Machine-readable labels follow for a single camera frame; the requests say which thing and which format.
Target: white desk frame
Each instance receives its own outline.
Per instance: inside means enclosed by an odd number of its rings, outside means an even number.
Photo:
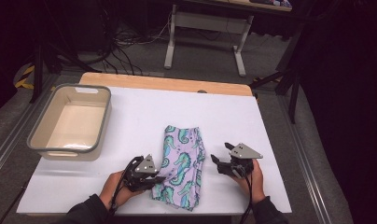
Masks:
[[[244,62],[242,60],[241,51],[244,42],[252,25],[253,16],[249,16],[247,20],[229,19],[226,25],[226,19],[216,16],[208,16],[196,13],[187,13],[177,11],[177,5],[173,5],[171,16],[171,33],[169,36],[168,49],[166,51],[165,64],[166,69],[171,69],[172,59],[175,49],[175,27],[187,27],[219,32],[229,32],[232,34],[241,34],[241,41],[238,46],[233,46],[235,61],[238,66],[238,73],[241,77],[246,76],[244,70]]]

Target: wooden table edge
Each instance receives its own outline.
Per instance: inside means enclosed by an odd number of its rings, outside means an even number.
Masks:
[[[213,94],[253,96],[249,86],[221,82],[174,79],[165,77],[140,77],[102,73],[85,73],[79,84],[125,87],[162,91],[206,91]]]

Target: floor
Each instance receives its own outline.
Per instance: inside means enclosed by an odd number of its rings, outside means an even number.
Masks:
[[[152,43],[136,44],[124,50],[131,62],[141,68],[143,76],[249,84],[255,77],[274,73],[288,45],[288,41],[283,41],[279,36],[250,35],[243,50],[247,76],[239,77],[231,51],[232,44],[239,40],[238,35],[178,30],[173,67],[170,70],[163,68],[167,38],[167,35],[162,35]],[[83,61],[95,57],[88,53],[80,55]],[[118,73],[131,72],[129,68],[122,68],[112,55],[107,60],[118,69]],[[115,73],[115,69],[106,62],[91,66],[106,73]],[[138,69],[134,70],[136,75],[141,74]],[[78,83],[82,74],[83,71],[76,67],[65,66],[58,75],[50,75],[46,71],[45,80],[50,80],[50,86]],[[291,203],[293,212],[286,214],[286,217],[290,223],[353,223],[347,202],[328,165],[304,92],[299,92],[296,124],[291,124],[286,117],[289,95],[275,95],[275,85],[269,83],[253,93],[258,95],[260,112]],[[0,219],[12,206],[4,223],[48,223],[57,218],[28,217],[15,212],[20,200],[18,197],[14,203],[16,196],[40,159],[26,146],[26,138],[50,94],[49,89],[45,89],[42,97],[34,104],[29,104],[32,92],[19,88],[19,92],[0,110],[0,158],[1,155],[6,158],[5,161],[1,160],[3,166],[0,166]],[[209,223],[215,218],[192,221]],[[148,218],[129,220],[149,223]],[[230,223],[238,221],[239,217],[233,217]],[[250,217],[246,223],[254,223],[253,218]]]

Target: desk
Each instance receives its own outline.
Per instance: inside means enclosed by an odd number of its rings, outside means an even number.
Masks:
[[[249,0],[214,0],[208,2],[219,2],[227,5],[236,5],[241,7],[260,7],[270,10],[278,11],[290,11],[291,7],[277,7],[265,4],[251,3]],[[234,19],[234,18],[222,18],[217,16],[209,16],[198,13],[188,13],[178,11],[178,5],[173,5],[172,15],[171,15],[171,29],[169,36],[168,48],[165,56],[164,67],[170,69],[172,67],[172,60],[175,51],[175,27],[188,27],[195,29],[203,29],[218,32],[227,32],[229,34],[239,34],[241,35],[241,41],[239,45],[233,46],[233,53],[235,57],[235,62],[238,67],[238,74],[241,77],[246,76],[246,71],[244,70],[244,61],[242,60],[242,48],[244,47],[244,42],[246,41],[247,35],[249,34],[250,27],[252,25],[253,15],[249,15],[246,20]]]
[[[76,203],[98,193],[108,175],[125,168],[134,156],[151,153],[156,166],[160,167],[162,136],[167,123],[201,129],[206,155],[202,167],[200,204],[189,212],[152,201],[145,193],[129,200],[118,210],[118,215],[242,214],[247,198],[235,182],[217,173],[210,158],[210,154],[215,154],[221,161],[229,161],[224,142],[238,144],[239,141],[257,148],[264,155],[259,162],[264,175],[269,176],[264,183],[265,191],[272,195],[278,209],[291,212],[256,99],[249,96],[250,90],[246,86],[93,73],[83,75],[80,81],[80,84],[95,83],[105,84],[112,91],[112,109],[101,156],[96,161],[47,161],[42,158],[21,199],[18,213],[66,213]],[[179,88],[185,91],[171,91]],[[198,89],[214,94],[187,92]],[[222,95],[221,89],[226,92],[237,90],[240,94]]]

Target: wrist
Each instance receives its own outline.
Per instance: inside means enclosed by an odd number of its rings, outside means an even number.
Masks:
[[[101,199],[101,201],[104,204],[106,210],[109,210],[110,207],[111,207],[112,199],[111,198],[107,198],[107,197],[105,197],[102,194],[99,196],[99,199]]]
[[[252,196],[252,203],[256,204],[256,203],[259,203],[259,202],[263,201],[264,199],[265,199],[265,194],[264,193],[254,194]]]

